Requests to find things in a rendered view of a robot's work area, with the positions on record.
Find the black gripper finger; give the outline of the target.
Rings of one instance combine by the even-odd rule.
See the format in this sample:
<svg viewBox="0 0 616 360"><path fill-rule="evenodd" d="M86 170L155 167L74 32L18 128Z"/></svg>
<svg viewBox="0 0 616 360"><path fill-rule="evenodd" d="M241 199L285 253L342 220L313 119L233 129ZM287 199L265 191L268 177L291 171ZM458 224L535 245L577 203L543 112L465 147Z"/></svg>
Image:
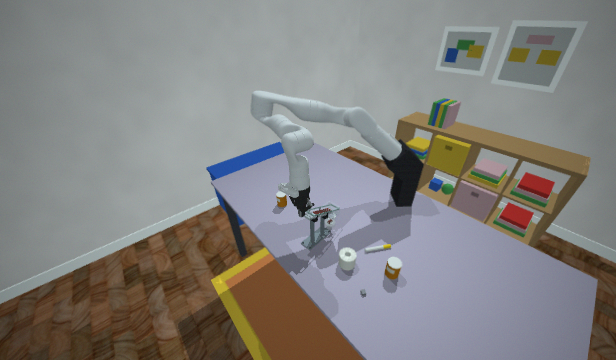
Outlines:
<svg viewBox="0 0 616 360"><path fill-rule="evenodd" d="M303 216L305 216L305 212L306 212L307 210L309 210L311 207L313 207L313 206L315 205L314 203L311 203L311 202L310 202L309 198L307 198L307 200L308 200L308 202L306 203L306 204L307 204L307 206L306 206L306 204L305 204L305 205L302 205L302 199L301 199L301 198L300 198L300 199L298 199L298 202L299 202L299 207L300 207L299 212L300 212L300 217L301 217L301 218L302 218Z"/></svg>
<svg viewBox="0 0 616 360"><path fill-rule="evenodd" d="M288 196L289 196L289 195L288 195ZM294 205L294 206L297 206L297 209L298 209L298 214L299 214L299 217L300 217L300 212L299 212L300 207L299 207L299 203L298 203L297 198L293 198L293 197L291 197L291 196L289 196L289 198L291 199L291 201L292 201L293 205ZM294 200L295 200L295 202L294 202Z"/></svg>

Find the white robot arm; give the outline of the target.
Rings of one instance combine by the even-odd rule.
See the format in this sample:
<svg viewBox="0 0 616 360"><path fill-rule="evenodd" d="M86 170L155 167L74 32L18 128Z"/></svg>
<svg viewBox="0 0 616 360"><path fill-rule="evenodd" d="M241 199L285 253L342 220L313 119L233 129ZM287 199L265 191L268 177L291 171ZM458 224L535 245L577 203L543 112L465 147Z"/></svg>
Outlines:
<svg viewBox="0 0 616 360"><path fill-rule="evenodd" d="M402 145L391 134L387 134L361 107L338 108L319 101L254 91L251 114L281 139L289 164L289 183L280 183L278 189L293 198L299 196L298 190L305 190L310 186L308 158L296 154L311 149L314 139L306 128L293 124L285 116L272 116L273 103L286 107L303 121L335 123L355 128L365 141L389 161L397 158L402 151ZM267 118L269 116L272 118Z"/></svg>

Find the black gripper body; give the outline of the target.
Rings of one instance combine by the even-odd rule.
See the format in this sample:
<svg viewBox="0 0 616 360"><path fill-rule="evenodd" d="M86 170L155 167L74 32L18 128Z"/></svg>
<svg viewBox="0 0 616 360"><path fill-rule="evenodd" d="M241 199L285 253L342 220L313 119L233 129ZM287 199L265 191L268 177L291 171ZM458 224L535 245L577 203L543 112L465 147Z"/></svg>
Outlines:
<svg viewBox="0 0 616 360"><path fill-rule="evenodd" d="M305 190L298 190L298 191L299 191L299 196L297 197L297 200L301 198L302 205L305 205L308 202L307 198L309 198L310 200L310 197L309 197L310 186Z"/></svg>

